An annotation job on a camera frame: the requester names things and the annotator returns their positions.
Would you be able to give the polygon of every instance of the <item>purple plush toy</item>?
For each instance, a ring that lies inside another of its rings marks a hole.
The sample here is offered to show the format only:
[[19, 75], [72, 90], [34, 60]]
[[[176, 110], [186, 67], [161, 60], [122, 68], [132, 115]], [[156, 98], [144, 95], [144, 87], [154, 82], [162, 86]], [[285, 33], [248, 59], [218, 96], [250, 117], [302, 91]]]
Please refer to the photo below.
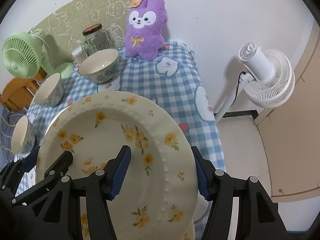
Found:
[[124, 37], [125, 55], [155, 59], [164, 46], [162, 27], [167, 22], [164, 0], [142, 0], [130, 10]]

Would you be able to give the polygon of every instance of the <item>black power cord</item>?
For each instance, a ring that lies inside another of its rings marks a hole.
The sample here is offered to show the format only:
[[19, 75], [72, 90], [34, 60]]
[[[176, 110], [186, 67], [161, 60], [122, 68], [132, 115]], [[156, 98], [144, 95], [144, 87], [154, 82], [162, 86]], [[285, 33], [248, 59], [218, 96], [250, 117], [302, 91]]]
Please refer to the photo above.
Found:
[[236, 89], [236, 96], [235, 96], [235, 100], [233, 100], [233, 103], [231, 104], [231, 106], [234, 104], [234, 102], [235, 102], [236, 99], [237, 99], [238, 89], [239, 89], [239, 81], [240, 81], [240, 77], [241, 77], [242, 74], [245, 75], [245, 72], [242, 71], [242, 72], [240, 73], [239, 77], [238, 77], [238, 85], [237, 85], [237, 89]]

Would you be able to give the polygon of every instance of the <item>beige door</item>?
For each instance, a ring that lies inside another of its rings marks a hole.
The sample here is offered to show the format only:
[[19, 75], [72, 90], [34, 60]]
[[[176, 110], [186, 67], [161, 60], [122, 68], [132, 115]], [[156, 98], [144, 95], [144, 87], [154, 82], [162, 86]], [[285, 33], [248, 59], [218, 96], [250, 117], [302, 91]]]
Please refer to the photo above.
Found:
[[291, 98], [258, 129], [268, 159], [272, 200], [320, 195], [320, 44]]

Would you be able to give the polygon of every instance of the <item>paper tag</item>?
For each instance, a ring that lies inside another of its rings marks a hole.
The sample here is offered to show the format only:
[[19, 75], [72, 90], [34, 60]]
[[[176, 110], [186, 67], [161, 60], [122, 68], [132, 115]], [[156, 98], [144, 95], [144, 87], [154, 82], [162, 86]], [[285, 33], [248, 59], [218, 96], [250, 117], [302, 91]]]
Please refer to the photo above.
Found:
[[133, 0], [128, 7], [132, 8], [132, 7], [137, 7], [140, 5], [140, 3], [142, 2], [142, 0]]

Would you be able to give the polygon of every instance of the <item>tablecloth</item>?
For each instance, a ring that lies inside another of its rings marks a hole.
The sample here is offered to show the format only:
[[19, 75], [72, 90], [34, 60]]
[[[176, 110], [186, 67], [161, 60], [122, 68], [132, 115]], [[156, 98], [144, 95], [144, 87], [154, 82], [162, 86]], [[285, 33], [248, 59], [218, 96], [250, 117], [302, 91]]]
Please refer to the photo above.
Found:
[[[64, 82], [64, 96], [55, 107], [41, 107], [31, 103], [27, 116], [33, 123], [40, 142], [57, 113], [81, 98], [102, 90], [132, 92], [154, 101], [177, 122], [191, 146], [197, 146], [204, 158], [217, 169], [225, 170], [223, 151], [217, 124], [205, 89], [202, 86], [193, 51], [183, 43], [166, 42], [154, 60], [127, 58], [124, 47], [120, 52], [118, 74], [107, 84], [94, 84], [77, 72]], [[31, 187], [35, 169], [24, 175], [17, 195]], [[194, 215], [195, 239], [201, 238], [209, 214], [210, 204], [201, 196]]]

